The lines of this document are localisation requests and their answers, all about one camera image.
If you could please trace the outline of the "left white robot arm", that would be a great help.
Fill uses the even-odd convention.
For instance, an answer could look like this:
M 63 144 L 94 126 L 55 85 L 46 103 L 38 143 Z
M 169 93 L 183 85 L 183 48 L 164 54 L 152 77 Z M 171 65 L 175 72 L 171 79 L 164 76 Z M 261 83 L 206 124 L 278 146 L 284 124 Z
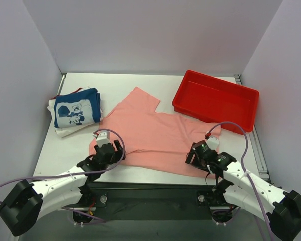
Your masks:
M 96 154 L 58 176 L 17 181 L 0 203 L 0 217 L 13 236 L 23 235 L 37 220 L 55 210 L 72 204 L 84 207 L 91 202 L 88 184 L 125 159 L 121 140 L 98 144 L 95 150 Z

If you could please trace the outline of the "pink t shirt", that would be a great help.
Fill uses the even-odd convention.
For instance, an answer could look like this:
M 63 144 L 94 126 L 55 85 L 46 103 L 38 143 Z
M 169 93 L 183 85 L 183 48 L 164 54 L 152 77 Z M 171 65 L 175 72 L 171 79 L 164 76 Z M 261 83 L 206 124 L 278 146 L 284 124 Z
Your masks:
M 125 143 L 124 165 L 204 178 L 207 173 L 185 163 L 192 143 L 204 139 L 213 126 L 178 114 L 156 113 L 160 101 L 135 88 L 100 123 L 120 134 Z

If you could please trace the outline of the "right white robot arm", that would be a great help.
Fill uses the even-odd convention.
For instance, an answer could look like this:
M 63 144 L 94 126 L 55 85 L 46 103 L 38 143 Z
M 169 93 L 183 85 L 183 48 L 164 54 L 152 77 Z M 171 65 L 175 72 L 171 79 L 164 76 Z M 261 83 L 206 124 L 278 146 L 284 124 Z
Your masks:
M 216 179 L 212 189 L 218 205 L 235 205 L 269 224 L 280 240 L 294 240 L 301 232 L 301 195 L 278 188 L 248 170 L 226 152 L 217 153 L 206 141 L 191 145 L 185 161 Z

